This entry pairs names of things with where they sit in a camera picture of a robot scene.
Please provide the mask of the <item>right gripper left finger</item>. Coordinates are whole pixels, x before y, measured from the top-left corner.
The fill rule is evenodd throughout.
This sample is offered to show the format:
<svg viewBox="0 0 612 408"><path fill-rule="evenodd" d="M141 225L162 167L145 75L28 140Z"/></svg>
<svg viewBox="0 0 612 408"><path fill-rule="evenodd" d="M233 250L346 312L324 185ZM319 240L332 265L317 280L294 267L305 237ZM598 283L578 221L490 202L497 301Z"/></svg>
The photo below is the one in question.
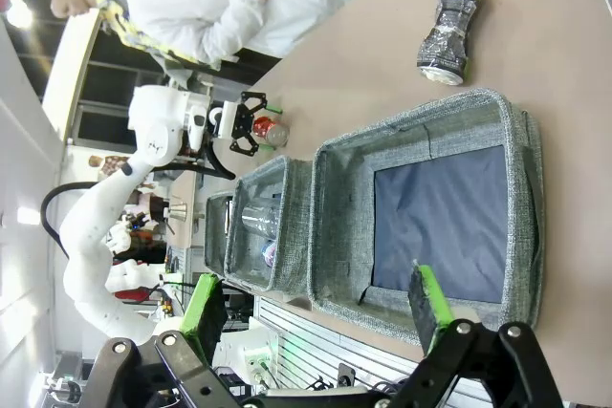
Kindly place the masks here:
<svg viewBox="0 0 612 408"><path fill-rule="evenodd" d="M82 407L238 407L212 369L228 320L222 282L203 274L178 328L141 345L109 339L95 360Z"/></svg>

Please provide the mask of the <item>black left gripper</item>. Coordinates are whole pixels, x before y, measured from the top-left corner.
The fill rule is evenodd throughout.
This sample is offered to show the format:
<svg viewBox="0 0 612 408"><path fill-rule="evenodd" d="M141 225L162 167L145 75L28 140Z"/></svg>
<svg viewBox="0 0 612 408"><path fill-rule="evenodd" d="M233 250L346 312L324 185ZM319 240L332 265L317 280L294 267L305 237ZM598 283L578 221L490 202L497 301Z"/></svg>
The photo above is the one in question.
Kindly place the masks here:
<svg viewBox="0 0 612 408"><path fill-rule="evenodd" d="M229 150L248 157L259 151L259 143L251 135L252 115L259 111L282 115L280 107L272 106L265 93L245 91L241 93L240 104L236 106Z"/></svg>

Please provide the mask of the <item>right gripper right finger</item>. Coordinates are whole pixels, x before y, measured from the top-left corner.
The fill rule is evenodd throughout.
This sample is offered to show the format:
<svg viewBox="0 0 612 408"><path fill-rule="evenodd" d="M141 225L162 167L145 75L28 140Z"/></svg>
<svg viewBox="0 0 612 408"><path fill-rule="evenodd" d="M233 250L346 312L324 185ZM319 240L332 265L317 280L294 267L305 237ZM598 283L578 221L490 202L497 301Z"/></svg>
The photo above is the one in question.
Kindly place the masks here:
<svg viewBox="0 0 612 408"><path fill-rule="evenodd" d="M426 265L413 266L407 296L425 356L392 396L391 407L441 407L462 378L481 383L493 407L563 405L528 324L509 322L493 331L456 318Z"/></svg>

